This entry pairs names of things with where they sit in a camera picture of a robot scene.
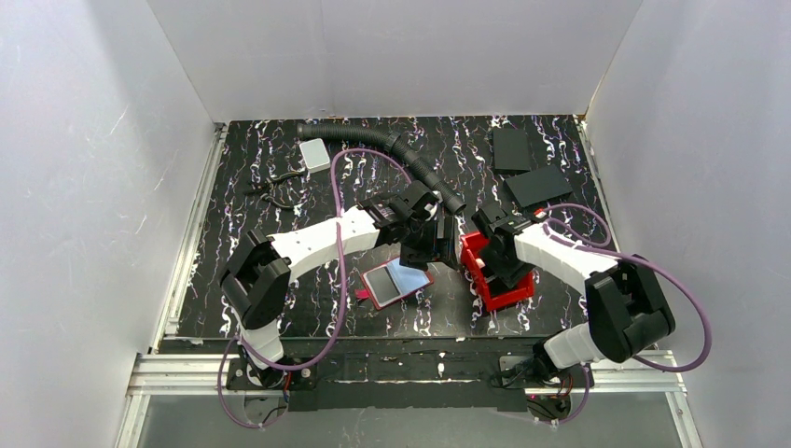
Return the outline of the red plastic tray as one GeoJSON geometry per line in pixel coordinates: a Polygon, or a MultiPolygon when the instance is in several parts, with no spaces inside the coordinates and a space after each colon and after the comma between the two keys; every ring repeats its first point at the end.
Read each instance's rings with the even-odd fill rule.
{"type": "Polygon", "coordinates": [[[487,313],[498,311],[527,300],[534,295],[533,273],[527,273],[514,287],[508,287],[497,278],[488,267],[480,267],[477,259],[479,251],[488,244],[488,239],[480,232],[464,234],[460,237],[460,262],[470,274],[471,289],[481,299],[487,313]]]}

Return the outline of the red card holder wallet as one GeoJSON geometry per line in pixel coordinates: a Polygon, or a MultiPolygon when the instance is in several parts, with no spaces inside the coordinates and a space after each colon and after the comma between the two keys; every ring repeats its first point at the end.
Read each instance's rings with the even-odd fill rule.
{"type": "Polygon", "coordinates": [[[380,311],[417,291],[431,286],[434,277],[428,271],[404,266],[400,258],[361,274],[363,288],[356,292],[359,301],[370,301],[380,311]]]}

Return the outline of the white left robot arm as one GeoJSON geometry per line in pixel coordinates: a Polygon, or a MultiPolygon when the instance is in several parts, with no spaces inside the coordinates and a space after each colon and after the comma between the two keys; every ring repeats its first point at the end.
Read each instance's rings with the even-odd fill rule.
{"type": "Polygon", "coordinates": [[[399,245],[402,265],[426,270],[441,262],[457,268],[460,235],[438,192],[421,181],[399,193],[380,193],[309,227],[265,234],[249,231],[218,276],[239,319],[239,344],[257,368],[286,370],[278,318],[290,284],[306,272],[382,245],[399,245]]]}

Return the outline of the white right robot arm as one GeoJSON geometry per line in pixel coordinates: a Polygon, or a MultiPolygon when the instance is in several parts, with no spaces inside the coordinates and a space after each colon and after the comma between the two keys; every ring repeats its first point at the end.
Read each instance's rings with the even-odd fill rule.
{"type": "Polygon", "coordinates": [[[472,221],[486,243],[473,258],[485,283],[512,292],[539,268],[586,301],[588,320],[533,348],[534,367],[562,371],[607,359],[622,363],[673,333],[675,320],[656,275],[645,265],[554,233],[544,217],[519,217],[489,203],[472,221]]]}

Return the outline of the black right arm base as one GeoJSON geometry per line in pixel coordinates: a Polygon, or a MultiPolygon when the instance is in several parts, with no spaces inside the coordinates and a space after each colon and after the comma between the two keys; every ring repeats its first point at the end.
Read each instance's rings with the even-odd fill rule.
{"type": "Polygon", "coordinates": [[[554,390],[548,395],[527,398],[528,412],[533,421],[550,426],[569,423],[588,404],[592,389],[590,364],[556,368],[547,356],[533,355],[492,374],[489,379],[490,387],[503,390],[524,389],[532,384],[554,390]]]}

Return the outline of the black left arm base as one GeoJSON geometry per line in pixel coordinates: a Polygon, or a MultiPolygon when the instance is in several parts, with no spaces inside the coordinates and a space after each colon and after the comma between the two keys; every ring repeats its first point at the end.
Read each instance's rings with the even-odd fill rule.
{"type": "Polygon", "coordinates": [[[313,390],[316,387],[316,373],[316,368],[297,371],[263,369],[246,358],[237,357],[229,363],[223,386],[232,391],[313,390]]]}

